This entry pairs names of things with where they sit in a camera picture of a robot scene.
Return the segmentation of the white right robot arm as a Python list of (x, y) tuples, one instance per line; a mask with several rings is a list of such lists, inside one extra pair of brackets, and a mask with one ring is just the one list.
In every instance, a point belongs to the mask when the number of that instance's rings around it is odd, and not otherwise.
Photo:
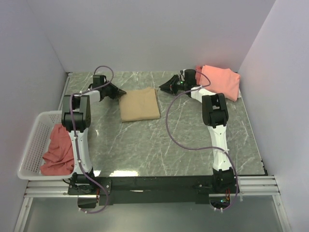
[(212, 188), (218, 193), (224, 192), (236, 184), (235, 165), (230, 160), (227, 147), (226, 129), (229, 119), (228, 109), (223, 93), (214, 93), (206, 89), (211, 80), (202, 72), (185, 69), (175, 74), (166, 83), (159, 86), (160, 90), (175, 95), (176, 98), (186, 94), (201, 103), (203, 123), (211, 136), (213, 150)]

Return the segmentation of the beige t shirt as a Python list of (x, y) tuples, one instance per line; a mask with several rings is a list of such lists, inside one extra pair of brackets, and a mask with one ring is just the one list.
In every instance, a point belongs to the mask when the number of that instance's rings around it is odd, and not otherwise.
[(159, 119), (160, 111), (154, 88), (131, 90), (119, 100), (122, 122)]

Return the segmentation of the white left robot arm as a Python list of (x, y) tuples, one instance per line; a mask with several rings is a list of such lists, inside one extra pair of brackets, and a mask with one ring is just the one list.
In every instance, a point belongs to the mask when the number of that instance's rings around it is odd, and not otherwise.
[(70, 186), (91, 194), (95, 190), (106, 190), (93, 173), (88, 147), (88, 131), (91, 125), (91, 105), (108, 97), (112, 100), (126, 95), (105, 75), (93, 75), (93, 83), (88, 89), (65, 95), (63, 98), (61, 123), (67, 130), (72, 144), (74, 166)]

